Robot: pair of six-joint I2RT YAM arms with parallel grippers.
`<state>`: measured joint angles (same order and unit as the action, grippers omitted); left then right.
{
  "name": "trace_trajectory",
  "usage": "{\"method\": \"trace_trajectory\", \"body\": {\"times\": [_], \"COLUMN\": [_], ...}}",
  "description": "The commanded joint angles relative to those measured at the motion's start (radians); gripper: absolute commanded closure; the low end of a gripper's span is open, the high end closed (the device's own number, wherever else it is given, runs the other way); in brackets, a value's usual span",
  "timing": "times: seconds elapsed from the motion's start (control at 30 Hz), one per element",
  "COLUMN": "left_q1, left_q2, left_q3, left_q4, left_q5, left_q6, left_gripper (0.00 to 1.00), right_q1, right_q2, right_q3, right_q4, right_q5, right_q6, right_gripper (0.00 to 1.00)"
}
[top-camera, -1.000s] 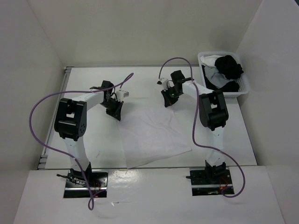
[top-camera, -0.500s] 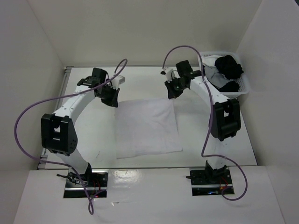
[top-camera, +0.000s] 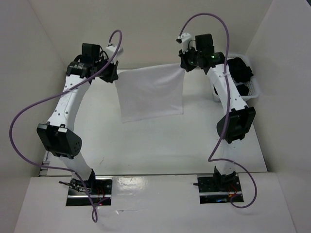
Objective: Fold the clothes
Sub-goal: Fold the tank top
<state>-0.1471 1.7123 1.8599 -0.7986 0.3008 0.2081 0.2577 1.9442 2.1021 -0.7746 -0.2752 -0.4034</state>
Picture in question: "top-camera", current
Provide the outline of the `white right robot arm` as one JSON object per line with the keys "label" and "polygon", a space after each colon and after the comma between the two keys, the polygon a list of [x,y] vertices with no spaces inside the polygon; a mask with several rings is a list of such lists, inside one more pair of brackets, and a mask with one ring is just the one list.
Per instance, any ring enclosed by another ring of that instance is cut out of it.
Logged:
{"label": "white right robot arm", "polygon": [[235,184],[236,159],[241,141],[249,132],[256,111],[248,107],[241,97],[229,71],[227,57],[222,52],[215,52],[213,39],[210,34],[192,37],[183,33],[177,37],[177,42],[182,45],[179,51],[181,67],[190,72],[200,68],[209,78],[224,110],[224,116],[216,125],[220,137],[219,145],[223,148],[220,158],[210,157],[210,162],[222,161],[220,167],[215,167],[212,176],[212,185],[218,191],[225,191]]}

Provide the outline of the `white tank top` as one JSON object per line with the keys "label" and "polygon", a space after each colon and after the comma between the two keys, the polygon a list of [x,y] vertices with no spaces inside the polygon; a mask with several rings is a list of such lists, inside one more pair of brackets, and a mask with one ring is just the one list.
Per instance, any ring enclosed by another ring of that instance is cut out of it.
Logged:
{"label": "white tank top", "polygon": [[121,72],[115,86],[122,122],[183,114],[184,76],[179,64]]}

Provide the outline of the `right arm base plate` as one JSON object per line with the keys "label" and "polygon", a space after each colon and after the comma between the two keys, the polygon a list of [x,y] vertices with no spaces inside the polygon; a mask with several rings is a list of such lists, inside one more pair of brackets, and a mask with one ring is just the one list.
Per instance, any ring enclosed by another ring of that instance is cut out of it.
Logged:
{"label": "right arm base plate", "polygon": [[198,176],[193,186],[198,188],[200,204],[217,204],[233,202],[244,202],[240,179],[236,176],[231,184],[226,184],[223,188],[217,188],[211,175]]}

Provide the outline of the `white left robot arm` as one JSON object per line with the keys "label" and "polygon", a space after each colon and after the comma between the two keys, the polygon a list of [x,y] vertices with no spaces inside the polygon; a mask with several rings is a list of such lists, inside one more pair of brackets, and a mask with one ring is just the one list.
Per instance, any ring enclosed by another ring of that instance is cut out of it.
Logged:
{"label": "white left robot arm", "polygon": [[74,133],[74,123],[85,93],[92,81],[99,77],[107,83],[118,79],[118,57],[122,47],[109,44],[105,49],[100,45],[84,43],[82,54],[67,67],[64,91],[58,104],[45,124],[39,124],[37,134],[44,148],[58,157],[71,170],[72,180],[68,186],[86,194],[93,193],[99,186],[95,172],[81,154],[82,139]]}

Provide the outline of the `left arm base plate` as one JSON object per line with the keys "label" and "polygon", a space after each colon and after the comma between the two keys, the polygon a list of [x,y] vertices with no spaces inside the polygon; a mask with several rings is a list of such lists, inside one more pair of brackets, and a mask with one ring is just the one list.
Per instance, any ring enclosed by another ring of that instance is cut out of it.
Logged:
{"label": "left arm base plate", "polygon": [[[111,178],[96,180],[94,187],[88,188],[93,203],[97,206],[110,206],[113,181]],[[90,206],[88,195],[80,181],[65,183],[69,187],[66,206]]]}

